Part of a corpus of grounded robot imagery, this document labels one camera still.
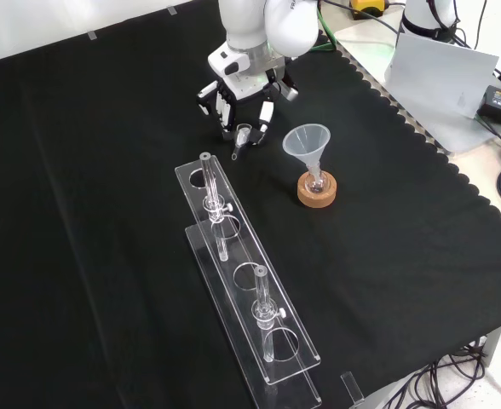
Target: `black cloth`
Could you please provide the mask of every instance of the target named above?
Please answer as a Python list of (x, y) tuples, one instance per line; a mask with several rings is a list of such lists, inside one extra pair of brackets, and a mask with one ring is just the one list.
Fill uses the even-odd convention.
[[(176, 9), (0, 61), (0, 407), (251, 407), (184, 234), (174, 168), (203, 151), (320, 353), (323, 407), (351, 405), (346, 371), (368, 395), (501, 325), (498, 210), (348, 60), (291, 64), (299, 98), (233, 162), (194, 103), (217, 3)], [(323, 210), (281, 146), (305, 123), (331, 130)]]

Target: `test tube rack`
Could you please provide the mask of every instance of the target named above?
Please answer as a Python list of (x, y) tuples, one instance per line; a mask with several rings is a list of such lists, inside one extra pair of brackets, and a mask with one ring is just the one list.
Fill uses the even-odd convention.
[(256, 406), (320, 406), (308, 374), (320, 356), (217, 158), (175, 172), (196, 220), (188, 243)]

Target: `glass tube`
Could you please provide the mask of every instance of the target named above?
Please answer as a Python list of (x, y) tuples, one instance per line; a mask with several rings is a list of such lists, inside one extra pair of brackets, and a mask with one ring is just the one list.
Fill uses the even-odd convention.
[(256, 282), (256, 323), (262, 330), (262, 345), (264, 349), (264, 360), (274, 361), (274, 337), (268, 333), (274, 326), (275, 311), (269, 296), (268, 268), (266, 266), (254, 267), (254, 277)]
[(201, 171), (203, 172), (205, 188), (207, 189), (207, 198), (204, 203), (208, 207), (207, 211), (209, 212), (209, 219), (212, 222), (211, 228), (216, 238), (218, 256), (221, 261), (226, 262), (228, 259), (227, 247), (221, 225), (224, 215), (222, 212), (222, 203), (218, 198), (218, 191), (216, 190), (215, 173), (213, 172), (212, 164), (210, 161), (210, 153), (201, 153), (199, 155), (199, 159), (201, 160)]

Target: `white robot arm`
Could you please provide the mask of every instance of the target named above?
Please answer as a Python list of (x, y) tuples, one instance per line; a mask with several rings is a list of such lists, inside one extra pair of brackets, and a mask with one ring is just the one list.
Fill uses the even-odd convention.
[[(289, 101), (297, 89), (285, 73), (285, 61), (307, 53), (319, 33), (317, 0), (219, 0), (226, 42), (209, 56), (218, 77), (198, 94), (198, 104), (216, 116), (225, 140), (242, 144), (262, 141), (273, 116), (269, 91), (278, 91)], [(262, 97), (257, 128), (235, 135), (238, 103)]]

